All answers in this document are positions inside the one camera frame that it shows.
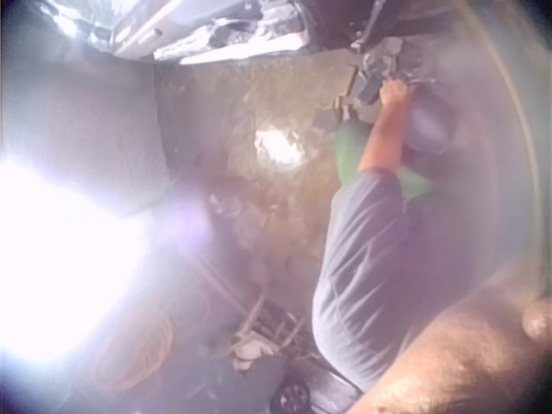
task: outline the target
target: person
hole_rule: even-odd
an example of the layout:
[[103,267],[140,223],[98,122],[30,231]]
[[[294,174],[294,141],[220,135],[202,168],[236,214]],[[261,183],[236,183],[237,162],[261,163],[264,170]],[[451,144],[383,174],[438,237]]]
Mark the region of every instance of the person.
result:
[[396,79],[379,95],[371,132],[355,120],[336,132],[344,186],[331,205],[312,318],[322,355],[362,391],[471,286],[460,252],[439,251],[442,243],[428,232],[431,214],[419,214],[431,185],[401,166],[411,91]]

